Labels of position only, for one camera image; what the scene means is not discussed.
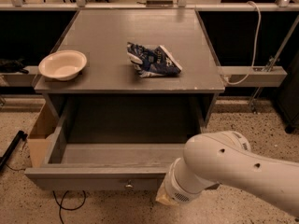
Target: desk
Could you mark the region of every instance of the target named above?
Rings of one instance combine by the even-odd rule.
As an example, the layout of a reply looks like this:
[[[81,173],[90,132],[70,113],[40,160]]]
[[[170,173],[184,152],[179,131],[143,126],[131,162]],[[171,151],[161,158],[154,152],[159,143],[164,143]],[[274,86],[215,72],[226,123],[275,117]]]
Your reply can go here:
[[[128,41],[165,45],[181,74],[139,77]],[[43,167],[26,175],[43,189],[159,188],[224,92],[195,11],[83,9],[63,49],[85,53],[88,65],[74,80],[37,82],[59,123]]]

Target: white bowl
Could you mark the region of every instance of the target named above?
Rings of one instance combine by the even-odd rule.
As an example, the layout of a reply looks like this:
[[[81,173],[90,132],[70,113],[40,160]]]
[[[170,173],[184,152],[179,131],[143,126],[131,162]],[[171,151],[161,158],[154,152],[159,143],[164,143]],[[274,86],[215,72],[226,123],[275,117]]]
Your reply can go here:
[[[78,75],[87,63],[86,56],[76,50],[61,50],[45,57],[39,64],[39,72],[49,78],[70,80]]]

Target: white robotic arm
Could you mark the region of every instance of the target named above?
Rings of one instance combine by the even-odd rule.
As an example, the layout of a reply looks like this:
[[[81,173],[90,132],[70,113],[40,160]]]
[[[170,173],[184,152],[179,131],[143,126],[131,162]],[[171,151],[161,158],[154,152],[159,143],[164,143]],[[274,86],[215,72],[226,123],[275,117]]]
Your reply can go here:
[[[242,189],[299,217],[299,164],[252,154],[248,140],[237,132],[189,139],[183,158],[166,174],[157,201],[188,203],[215,184]]]

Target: terrazzo floor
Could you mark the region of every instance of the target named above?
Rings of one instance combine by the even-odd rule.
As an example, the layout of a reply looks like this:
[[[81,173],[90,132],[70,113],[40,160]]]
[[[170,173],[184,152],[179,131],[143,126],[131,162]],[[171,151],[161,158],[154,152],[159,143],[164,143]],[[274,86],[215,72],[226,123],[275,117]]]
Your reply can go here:
[[[29,133],[44,101],[39,98],[7,98],[0,109],[0,155],[18,130]],[[208,132],[234,130],[244,134],[252,152],[266,157],[299,162],[299,132],[284,132],[285,124],[269,101],[259,101],[252,114],[246,100],[220,99],[207,126]],[[31,166],[29,148],[20,142],[8,163],[11,168]],[[60,201],[64,191],[56,192]],[[155,202],[155,191],[88,191],[76,211],[62,210],[64,223],[296,223],[295,218],[245,191],[220,186],[205,190],[197,200],[179,207]],[[41,190],[24,171],[5,167],[0,173],[0,223],[62,223],[51,191]],[[70,191],[64,206],[83,201],[80,191]]]

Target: drawer handle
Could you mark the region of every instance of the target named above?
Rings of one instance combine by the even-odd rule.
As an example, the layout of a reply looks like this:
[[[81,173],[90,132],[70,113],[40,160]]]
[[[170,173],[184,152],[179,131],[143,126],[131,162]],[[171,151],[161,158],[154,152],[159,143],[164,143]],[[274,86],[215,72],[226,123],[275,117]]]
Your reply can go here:
[[[131,184],[131,180],[128,181],[128,184],[124,185],[124,188],[127,190],[132,190],[134,186]]]

